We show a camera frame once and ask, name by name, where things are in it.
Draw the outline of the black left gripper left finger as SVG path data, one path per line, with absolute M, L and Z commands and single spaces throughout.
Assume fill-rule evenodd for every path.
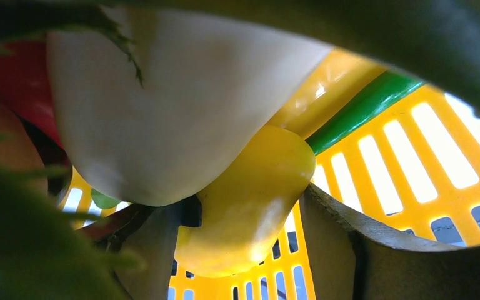
M 133 254 L 137 268 L 112 267 L 127 299 L 167 299 L 181 205 L 132 204 L 79 230 L 108 254 Z

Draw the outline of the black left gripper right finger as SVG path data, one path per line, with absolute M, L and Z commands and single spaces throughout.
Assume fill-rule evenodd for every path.
M 318 299 L 480 299 L 480 246 L 398 231 L 314 184 L 299 202 Z

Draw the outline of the yellow toy lemon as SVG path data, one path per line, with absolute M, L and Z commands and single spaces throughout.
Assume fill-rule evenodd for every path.
M 199 227 L 180 227 L 174 258 L 205 278 L 246 272 L 270 254 L 295 203 L 314 175 L 316 158 L 298 134 L 262 127 L 233 163 L 197 193 Z

